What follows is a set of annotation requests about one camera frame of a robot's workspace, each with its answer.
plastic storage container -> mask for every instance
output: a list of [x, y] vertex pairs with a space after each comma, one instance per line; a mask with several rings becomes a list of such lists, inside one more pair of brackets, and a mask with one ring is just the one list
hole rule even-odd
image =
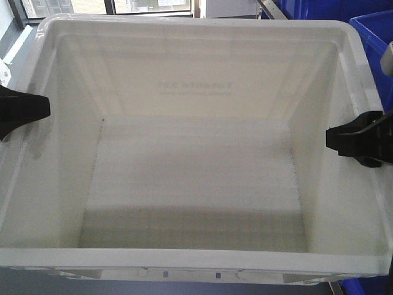
[[307, 283], [387, 273], [389, 167], [325, 147], [381, 109], [339, 22], [60, 15], [1, 143], [0, 265], [72, 278]]
[[387, 277], [353, 278], [343, 280], [341, 286], [347, 295], [384, 295]]
[[385, 111], [393, 107], [393, 77], [382, 72], [380, 60], [393, 41], [393, 10], [355, 17], [349, 22], [359, 32]]
[[392, 0], [278, 0], [277, 6], [290, 19], [341, 20], [393, 9]]

bin bottom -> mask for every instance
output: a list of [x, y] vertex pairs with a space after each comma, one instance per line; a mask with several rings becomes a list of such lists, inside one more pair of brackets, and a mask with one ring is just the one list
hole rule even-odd
[[107, 117], [79, 246], [305, 252], [287, 123]]

white surface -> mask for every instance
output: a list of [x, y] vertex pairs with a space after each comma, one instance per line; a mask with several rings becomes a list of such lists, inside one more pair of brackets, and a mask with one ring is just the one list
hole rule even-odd
[[[177, 271], [173, 280], [182, 277], [210, 281], [210, 275], [219, 270], [225, 273], [226, 281], [260, 283], [315, 283], [388, 271], [393, 206], [385, 196], [393, 191], [391, 168], [361, 167], [354, 159], [338, 157], [324, 142], [327, 128], [347, 123], [361, 112], [381, 109], [360, 39], [350, 26], [323, 21], [63, 15], [41, 24], [30, 61], [18, 89], [47, 95], [52, 116], [19, 128], [1, 143], [0, 217], [4, 222], [0, 243], [11, 249], [0, 249], [0, 265], [96, 269], [103, 270], [105, 278], [130, 280], [156, 280], [157, 273], [162, 277], [161, 270], [168, 268]], [[144, 152], [157, 152], [157, 155], [150, 158], [153, 162], [144, 162], [143, 157], [127, 162], [137, 157], [136, 146], [130, 140], [133, 130], [123, 125], [128, 125], [128, 120], [148, 120], [147, 117], [156, 123], [149, 128], [144, 124], [135, 127], [148, 139], [138, 144]], [[113, 121], [104, 124], [100, 141], [103, 119]], [[173, 124], [173, 129], [163, 128], [171, 120], [181, 124]], [[203, 132], [198, 142], [206, 143], [209, 152], [221, 140], [230, 141], [225, 151], [231, 159], [236, 159], [237, 170], [230, 170], [226, 162], [229, 157], [224, 152], [205, 158], [196, 146], [188, 144], [194, 142], [191, 135], [198, 130], [197, 122], [206, 126], [200, 129]], [[246, 122], [255, 122], [248, 127], [250, 133], [239, 131]], [[285, 122], [289, 129], [278, 128], [277, 122]], [[255, 178], [246, 180], [246, 176], [250, 178], [254, 172], [262, 176], [267, 170], [262, 167], [256, 170], [255, 163], [248, 166], [250, 158], [234, 156], [239, 155], [240, 148], [254, 151], [255, 146], [235, 143], [235, 139], [244, 136], [250, 140], [250, 134], [258, 127], [266, 131], [262, 128], [264, 124], [273, 124], [279, 134], [290, 138], [290, 143], [278, 145], [276, 151], [280, 148], [281, 153], [277, 161], [285, 164], [273, 165], [272, 171], [277, 176], [268, 175], [270, 180], [266, 185]], [[208, 130], [218, 130], [219, 126], [219, 134], [208, 141]], [[168, 141], [168, 130], [174, 131], [172, 141]], [[180, 136], [180, 130], [186, 131], [184, 137]], [[151, 143], [153, 140], [158, 140], [157, 144]], [[163, 148], [166, 144], [178, 145], [181, 153], [167, 157], [159, 154], [168, 151]], [[265, 160], [273, 149], [262, 150], [253, 159]], [[161, 234], [166, 234], [168, 227], [204, 224], [204, 216], [199, 219], [196, 214], [201, 210], [195, 208], [206, 207], [207, 203], [210, 211], [206, 208], [202, 211], [213, 212], [215, 222], [222, 217], [220, 220], [230, 224], [236, 216], [241, 227], [252, 222], [243, 221], [240, 213], [246, 212], [248, 217], [249, 212], [254, 212], [254, 216], [261, 217], [265, 207], [280, 204], [282, 207], [272, 210], [280, 218], [279, 222], [271, 222], [277, 225], [271, 236], [289, 240], [294, 232], [284, 233], [281, 222], [291, 224], [293, 220], [290, 214], [282, 212], [289, 204], [287, 201], [297, 197], [283, 192], [285, 204], [277, 199], [259, 201], [255, 187], [271, 198], [278, 197], [277, 191], [268, 193], [269, 187], [277, 183], [295, 187], [295, 182], [289, 181], [294, 177], [290, 168], [293, 166], [289, 164], [291, 154], [305, 230], [305, 250], [277, 247], [270, 252], [247, 251], [255, 245], [253, 238], [261, 237], [262, 233], [243, 229], [230, 233], [238, 236], [239, 242], [228, 240], [222, 250], [197, 250], [221, 243], [216, 237], [220, 234], [219, 226], [214, 226], [209, 235], [207, 227], [198, 230], [198, 238], [192, 236], [197, 243], [181, 238], [173, 240], [166, 235], [167, 242], [163, 243]], [[180, 170], [171, 168], [164, 173], [164, 168], [171, 167], [170, 159], [178, 163]], [[188, 165], [195, 167], [200, 162], [201, 168], [188, 169]], [[214, 163], [220, 163], [223, 168], [207, 168]], [[288, 170], [278, 173], [280, 167]], [[228, 183], [231, 188], [222, 190], [226, 178], [219, 174], [221, 170], [228, 173], [225, 177], [241, 183], [232, 180]], [[107, 179], [101, 184], [99, 180], [104, 175]], [[149, 182], [150, 175], [155, 176], [151, 181], [159, 180], [157, 186]], [[134, 186], [137, 176], [144, 176], [140, 183], [151, 186]], [[163, 185], [164, 179], [171, 185]], [[209, 181], [210, 188], [202, 185]], [[249, 181], [247, 186], [239, 187], [246, 181]], [[187, 184], [199, 184], [201, 189], [188, 190]], [[214, 191], [219, 197], [213, 196], [208, 201], [187, 195], [204, 190]], [[127, 199], [127, 191], [134, 192], [136, 197]], [[255, 194], [240, 200], [237, 191]], [[168, 196], [173, 192], [179, 193], [179, 199]], [[165, 200], [173, 204], [169, 211], [163, 206]], [[99, 225], [107, 226], [108, 235], [126, 240], [137, 237], [140, 246], [176, 244], [190, 249], [77, 249], [85, 210], [95, 206], [111, 210], [114, 204], [122, 209], [132, 205], [131, 210], [144, 207], [136, 212], [138, 218], [132, 234], [128, 235], [129, 223], [120, 225], [109, 220]], [[144, 215], [154, 210], [160, 214], [154, 218]], [[299, 203], [293, 202], [290, 210], [298, 212]], [[188, 212], [191, 214], [186, 222], [175, 220], [176, 214], [184, 218]], [[123, 218], [119, 214], [113, 217]], [[151, 221], [159, 224], [156, 232]], [[134, 228], [149, 236], [135, 234]], [[99, 238], [103, 237], [104, 232], [99, 234]]]
[[7, 31], [13, 15], [11, 8], [8, 4], [8, 0], [0, 0], [0, 39], [3, 37], [4, 33]]
[[185, 5], [185, 0], [158, 0], [158, 6]]
[[10, 69], [0, 58], [0, 85], [7, 86], [11, 80]]
[[19, 35], [18, 39], [15, 41], [13, 46], [10, 48], [10, 50], [7, 52], [5, 55], [3, 62], [6, 63], [7, 65], [11, 64], [12, 60], [18, 53], [18, 51], [21, 49], [23, 43], [26, 41], [27, 37], [31, 33], [33, 28], [29, 25], [26, 25], [26, 28], [23, 30], [23, 32]]
[[201, 17], [238, 17], [257, 15], [260, 5], [257, 0], [201, 0]]
[[103, 122], [82, 248], [306, 251], [285, 122]]

black plastic clip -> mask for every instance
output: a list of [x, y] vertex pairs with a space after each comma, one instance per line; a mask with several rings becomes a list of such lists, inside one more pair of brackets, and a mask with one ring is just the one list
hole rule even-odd
[[50, 115], [49, 99], [0, 85], [0, 140], [12, 130]]
[[385, 115], [365, 112], [348, 124], [326, 130], [326, 146], [366, 167], [393, 164], [393, 110]]

blue plastic bin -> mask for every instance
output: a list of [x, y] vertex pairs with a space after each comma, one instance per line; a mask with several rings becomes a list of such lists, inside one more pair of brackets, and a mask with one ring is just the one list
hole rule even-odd
[[385, 75], [379, 63], [387, 45], [393, 41], [393, 10], [352, 18], [359, 32], [385, 111], [393, 107], [393, 77]]
[[347, 295], [383, 295], [387, 277], [353, 278], [344, 280], [341, 286]]
[[295, 20], [341, 20], [393, 9], [393, 0], [278, 0], [287, 18]]

